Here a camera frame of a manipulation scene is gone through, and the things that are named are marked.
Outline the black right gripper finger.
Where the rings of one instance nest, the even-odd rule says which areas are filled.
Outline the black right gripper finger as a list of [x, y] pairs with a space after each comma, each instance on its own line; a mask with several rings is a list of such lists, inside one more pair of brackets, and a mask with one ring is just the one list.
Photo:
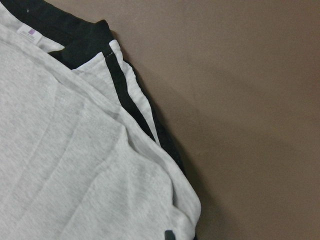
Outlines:
[[166, 230], [164, 232], [164, 239], [165, 240], [175, 240], [175, 234], [172, 230]]

